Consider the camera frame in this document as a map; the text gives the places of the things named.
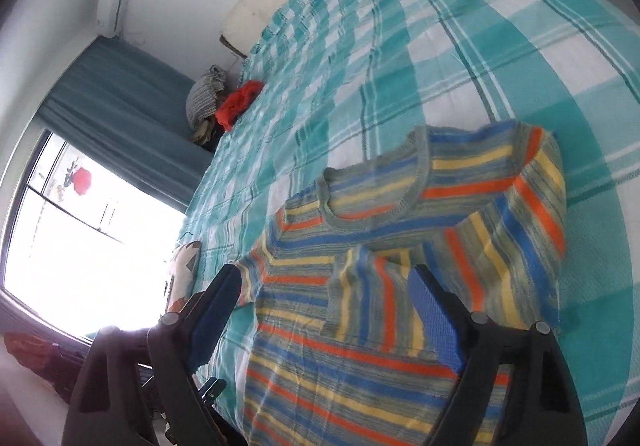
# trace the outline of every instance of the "striped sweater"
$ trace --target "striped sweater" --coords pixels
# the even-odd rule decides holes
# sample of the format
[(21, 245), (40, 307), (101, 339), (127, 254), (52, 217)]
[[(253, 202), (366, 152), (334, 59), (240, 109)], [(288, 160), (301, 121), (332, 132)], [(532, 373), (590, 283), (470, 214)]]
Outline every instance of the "striped sweater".
[[(406, 291), (426, 263), (472, 311), (558, 323), (564, 181), (551, 134), (519, 121), (418, 127), (405, 144), (327, 168), (289, 199), (242, 272), (255, 302), (243, 432), (250, 444), (421, 444), (456, 381)], [(491, 442), (496, 379), (476, 442)]]

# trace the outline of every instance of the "bedsheet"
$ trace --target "bedsheet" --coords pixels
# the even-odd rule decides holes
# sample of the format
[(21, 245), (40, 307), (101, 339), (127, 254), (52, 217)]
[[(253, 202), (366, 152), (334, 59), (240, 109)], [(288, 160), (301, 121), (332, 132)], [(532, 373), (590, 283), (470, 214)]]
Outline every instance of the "bedsheet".
[[(398, 146), (416, 125), (517, 118), (554, 132), (566, 177), (558, 339), (591, 445), (640, 394), (640, 29), (604, 0), (289, 0), (243, 80), (266, 85), (220, 141), (186, 213), (196, 290), (251, 248), (327, 166)], [(203, 377), (242, 419), (252, 306), (234, 311)]]

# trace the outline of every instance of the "red cloth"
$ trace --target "red cloth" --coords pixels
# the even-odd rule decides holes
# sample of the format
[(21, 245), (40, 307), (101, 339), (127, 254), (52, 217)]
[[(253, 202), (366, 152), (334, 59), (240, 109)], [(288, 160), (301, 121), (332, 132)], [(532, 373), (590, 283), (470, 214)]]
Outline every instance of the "red cloth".
[(254, 102), (260, 91), (264, 87), (264, 83), (258, 80), (249, 80), (242, 85), (237, 91), (232, 92), (226, 98), (225, 102), (216, 110), (216, 119), (218, 123), (230, 131), (234, 126), (236, 119), (249, 108)]
[(71, 401), (84, 363), (82, 356), (64, 352), (57, 343), (19, 332), (5, 333), (4, 346), (20, 365), (52, 382), (65, 402)]

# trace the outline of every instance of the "teal curtain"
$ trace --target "teal curtain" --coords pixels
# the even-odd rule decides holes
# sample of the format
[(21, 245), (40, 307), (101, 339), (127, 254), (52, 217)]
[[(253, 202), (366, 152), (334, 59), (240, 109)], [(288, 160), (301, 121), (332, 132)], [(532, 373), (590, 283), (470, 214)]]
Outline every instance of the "teal curtain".
[(140, 49), (99, 37), (36, 116), (125, 181), (185, 211), (212, 158), (189, 141), (185, 101), (192, 85)]

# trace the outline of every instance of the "sweater neckline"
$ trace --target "sweater neckline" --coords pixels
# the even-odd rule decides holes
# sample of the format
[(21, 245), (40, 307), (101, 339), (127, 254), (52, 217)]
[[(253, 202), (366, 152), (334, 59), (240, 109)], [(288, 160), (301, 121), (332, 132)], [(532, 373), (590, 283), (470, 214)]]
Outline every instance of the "sweater neckline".
[[(401, 219), (413, 208), (420, 198), (420, 194), (429, 182), (431, 172), (431, 147), (429, 145), (430, 127), (423, 125), (416, 127), (409, 133), (404, 144), (386, 152), (379, 157), (348, 166), (347, 168), (325, 168), (316, 179), (316, 190), (319, 200), (319, 211), (324, 223), (340, 232), (357, 232), (388, 224), (393, 220)], [(361, 219), (345, 219), (337, 214), (329, 206), (330, 192), (328, 183), (347, 179), (354, 175), (375, 171), (380, 166), (389, 165), (412, 155), (417, 156), (414, 182), (388, 210)]]

